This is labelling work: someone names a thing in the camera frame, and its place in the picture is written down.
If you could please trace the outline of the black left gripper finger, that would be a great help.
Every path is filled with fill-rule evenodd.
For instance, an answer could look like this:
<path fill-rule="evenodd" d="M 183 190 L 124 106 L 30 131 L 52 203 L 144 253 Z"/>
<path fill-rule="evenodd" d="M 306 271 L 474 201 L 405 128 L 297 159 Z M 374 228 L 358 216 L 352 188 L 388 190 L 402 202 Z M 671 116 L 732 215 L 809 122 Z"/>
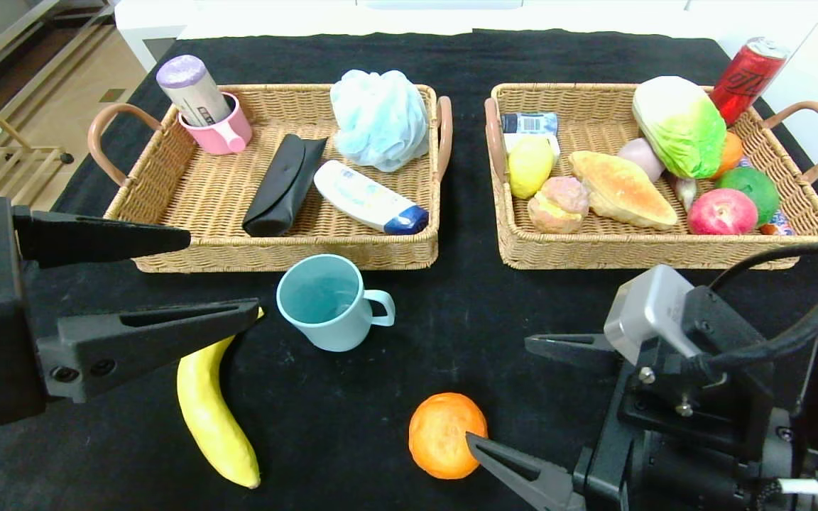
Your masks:
<path fill-rule="evenodd" d="M 26 206 L 13 207 L 13 222 L 22 258 L 42 269 L 171 253 L 191 242 L 185 229 L 33 211 Z"/>
<path fill-rule="evenodd" d="M 87 403 L 246 328 L 246 299 L 85 314 L 59 318 L 37 355 L 49 397 Z"/>

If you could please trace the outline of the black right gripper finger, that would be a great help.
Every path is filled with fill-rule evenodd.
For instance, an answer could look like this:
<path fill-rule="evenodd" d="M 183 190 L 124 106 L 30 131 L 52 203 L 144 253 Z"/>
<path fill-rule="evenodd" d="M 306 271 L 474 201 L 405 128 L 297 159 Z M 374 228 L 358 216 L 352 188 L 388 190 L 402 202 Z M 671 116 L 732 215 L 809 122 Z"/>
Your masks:
<path fill-rule="evenodd" d="M 604 334 L 531 334 L 525 348 L 536 356 L 595 374 L 613 374 L 619 368 L 618 352 Z"/>
<path fill-rule="evenodd" d="M 585 510 L 587 502 L 574 490 L 572 474 L 561 466 L 527 455 L 473 432 L 465 434 L 471 455 L 536 510 Z"/>

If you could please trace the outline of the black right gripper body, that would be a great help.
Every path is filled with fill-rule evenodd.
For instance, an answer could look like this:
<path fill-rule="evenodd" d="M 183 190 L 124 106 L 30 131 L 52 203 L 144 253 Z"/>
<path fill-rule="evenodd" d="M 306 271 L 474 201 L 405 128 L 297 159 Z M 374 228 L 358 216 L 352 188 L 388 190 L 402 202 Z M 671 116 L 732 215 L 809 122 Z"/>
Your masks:
<path fill-rule="evenodd" d="M 640 353 L 574 486 L 596 510 L 763 509 L 763 372 L 707 380 L 679 353 Z"/>

